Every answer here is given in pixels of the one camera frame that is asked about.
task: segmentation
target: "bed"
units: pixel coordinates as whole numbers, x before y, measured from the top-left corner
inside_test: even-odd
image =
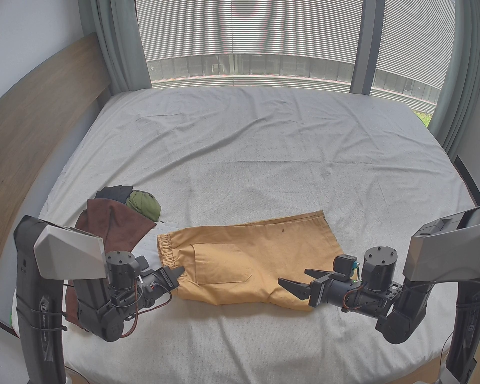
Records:
[[[436,140],[407,105],[280,87],[141,90],[108,101],[40,217],[73,226],[105,185],[151,192],[179,228],[322,209],[343,251],[398,252],[424,223],[472,208]],[[91,382],[387,383],[440,354],[456,286],[432,291],[427,315],[391,345],[375,320],[323,306],[212,306],[174,298],[115,343],[65,323],[65,363]]]

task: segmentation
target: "tan shorts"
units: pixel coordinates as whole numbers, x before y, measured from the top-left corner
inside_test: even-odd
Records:
[[[183,266],[177,294],[210,304],[273,303],[308,311],[278,285],[309,283],[305,268],[332,270],[342,254],[322,211],[235,226],[192,227],[157,239],[163,265]]]

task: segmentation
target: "rolled green cloth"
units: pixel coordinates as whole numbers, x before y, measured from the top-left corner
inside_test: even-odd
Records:
[[[162,207],[156,198],[148,192],[133,191],[125,204],[152,221],[157,221],[160,217]]]

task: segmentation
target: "bed frame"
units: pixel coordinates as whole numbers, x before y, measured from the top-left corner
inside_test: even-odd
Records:
[[[43,165],[109,84],[91,34],[41,63],[0,98],[0,254]],[[439,365],[437,357],[390,384],[431,383]]]

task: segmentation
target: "patch pocket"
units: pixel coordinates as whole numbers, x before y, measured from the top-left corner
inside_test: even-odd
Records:
[[[197,284],[243,283],[252,276],[250,256],[235,244],[192,244]]]

